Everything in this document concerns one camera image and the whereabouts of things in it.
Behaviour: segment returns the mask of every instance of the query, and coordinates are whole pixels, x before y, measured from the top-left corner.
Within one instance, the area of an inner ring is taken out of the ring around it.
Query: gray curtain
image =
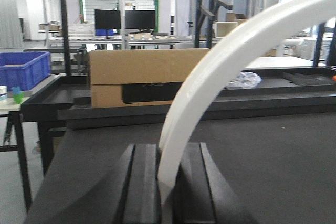
[[[16,0],[0,0],[0,47],[23,48]]]

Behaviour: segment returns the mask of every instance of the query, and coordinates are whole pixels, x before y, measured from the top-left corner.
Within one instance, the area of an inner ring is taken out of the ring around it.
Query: small cup
[[[13,94],[21,94],[21,87],[20,86],[12,87],[12,92]]]
[[[23,93],[21,92],[20,86],[14,86],[12,87],[13,92],[13,99],[16,104],[20,104],[22,102]]]

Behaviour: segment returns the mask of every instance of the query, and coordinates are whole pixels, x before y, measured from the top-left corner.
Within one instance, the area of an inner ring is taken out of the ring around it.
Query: black tray
[[[223,90],[209,106],[203,120],[331,112],[336,109],[336,82],[298,86],[282,77],[285,72],[332,80],[332,76],[336,75],[333,69],[322,67],[249,71],[260,75],[262,82],[252,89]],[[69,110],[60,110],[58,118],[67,120],[68,128],[161,123],[168,109],[169,105],[92,108],[90,98],[87,97],[77,99]]]
[[[57,121],[57,111],[69,109],[75,97],[90,96],[87,76],[61,76],[21,105],[24,122]]]

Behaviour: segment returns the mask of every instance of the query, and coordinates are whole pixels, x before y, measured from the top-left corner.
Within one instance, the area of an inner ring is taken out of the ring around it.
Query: white curved tube
[[[220,90],[258,56],[284,38],[335,16],[336,0],[291,0],[238,26],[198,63],[181,86],[163,125],[158,180],[165,208],[184,148]]]

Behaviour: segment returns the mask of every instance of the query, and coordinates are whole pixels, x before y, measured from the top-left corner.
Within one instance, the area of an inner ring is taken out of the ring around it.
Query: black table surface
[[[336,113],[201,121],[220,171],[260,223],[336,223]],[[162,124],[68,130],[30,209],[32,223],[84,195],[129,143],[158,143]]]

